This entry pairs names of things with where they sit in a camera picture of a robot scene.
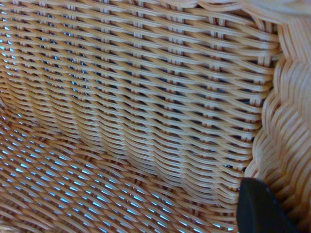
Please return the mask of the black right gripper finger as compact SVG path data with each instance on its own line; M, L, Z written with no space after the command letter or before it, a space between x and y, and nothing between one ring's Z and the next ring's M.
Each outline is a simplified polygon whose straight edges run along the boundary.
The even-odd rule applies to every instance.
M240 233L298 233L268 186L255 178L241 181L237 225Z

